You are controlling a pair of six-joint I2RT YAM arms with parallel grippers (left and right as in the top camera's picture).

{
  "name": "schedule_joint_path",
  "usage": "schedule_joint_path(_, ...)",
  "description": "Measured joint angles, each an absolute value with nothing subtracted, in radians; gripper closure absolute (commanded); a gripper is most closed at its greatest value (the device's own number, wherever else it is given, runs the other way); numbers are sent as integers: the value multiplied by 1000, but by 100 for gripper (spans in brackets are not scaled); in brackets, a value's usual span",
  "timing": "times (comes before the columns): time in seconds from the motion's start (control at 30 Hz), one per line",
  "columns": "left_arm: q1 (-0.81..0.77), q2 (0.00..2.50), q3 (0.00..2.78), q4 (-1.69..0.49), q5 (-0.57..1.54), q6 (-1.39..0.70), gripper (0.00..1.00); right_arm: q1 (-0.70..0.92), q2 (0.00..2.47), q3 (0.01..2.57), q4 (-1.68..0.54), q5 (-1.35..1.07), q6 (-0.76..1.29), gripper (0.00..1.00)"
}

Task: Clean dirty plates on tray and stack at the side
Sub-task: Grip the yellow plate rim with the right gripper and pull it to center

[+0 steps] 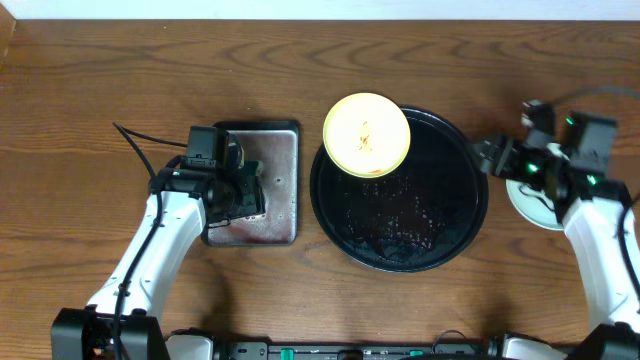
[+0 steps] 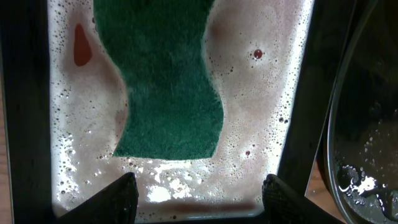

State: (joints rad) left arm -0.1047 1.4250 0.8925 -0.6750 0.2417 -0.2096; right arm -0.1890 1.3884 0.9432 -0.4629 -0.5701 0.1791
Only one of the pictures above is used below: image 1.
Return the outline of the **mint green plate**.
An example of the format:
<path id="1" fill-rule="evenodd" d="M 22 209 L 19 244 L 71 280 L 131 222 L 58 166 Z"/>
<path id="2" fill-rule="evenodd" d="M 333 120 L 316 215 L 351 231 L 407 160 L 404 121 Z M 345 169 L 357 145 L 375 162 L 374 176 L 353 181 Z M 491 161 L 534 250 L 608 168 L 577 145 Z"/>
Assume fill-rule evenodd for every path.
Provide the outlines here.
<path id="1" fill-rule="evenodd" d="M 509 151 L 501 174 L 506 179 L 508 197 L 520 215 L 538 227 L 562 231 L 554 203 L 545 192 L 545 172 L 556 159 L 567 159 L 558 143 L 549 143 L 542 149 L 516 144 Z"/>

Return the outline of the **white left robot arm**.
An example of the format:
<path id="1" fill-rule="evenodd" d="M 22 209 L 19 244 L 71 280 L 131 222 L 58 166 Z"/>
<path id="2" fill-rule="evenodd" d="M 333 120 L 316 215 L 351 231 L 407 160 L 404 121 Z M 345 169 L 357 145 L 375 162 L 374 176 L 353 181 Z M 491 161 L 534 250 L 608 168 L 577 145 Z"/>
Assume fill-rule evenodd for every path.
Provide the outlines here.
<path id="1" fill-rule="evenodd" d="M 172 159 L 150 182 L 144 217 L 102 288 L 51 327 L 55 359 L 210 359 L 215 341 L 191 330 L 164 337 L 160 318 L 187 251 L 213 225 L 264 211 L 262 164 Z"/>

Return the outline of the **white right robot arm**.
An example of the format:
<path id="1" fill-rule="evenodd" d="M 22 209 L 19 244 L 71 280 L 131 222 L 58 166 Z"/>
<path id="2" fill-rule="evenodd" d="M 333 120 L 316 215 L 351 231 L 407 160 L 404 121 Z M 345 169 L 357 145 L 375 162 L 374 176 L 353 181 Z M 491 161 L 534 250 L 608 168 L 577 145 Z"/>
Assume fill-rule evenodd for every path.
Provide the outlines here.
<path id="1" fill-rule="evenodd" d="M 608 140 L 530 145 L 504 135 L 470 150 L 482 172 L 526 184 L 553 204 L 575 253 L 591 331 L 571 359 L 639 356 L 639 246 L 626 185 L 606 177 Z"/>

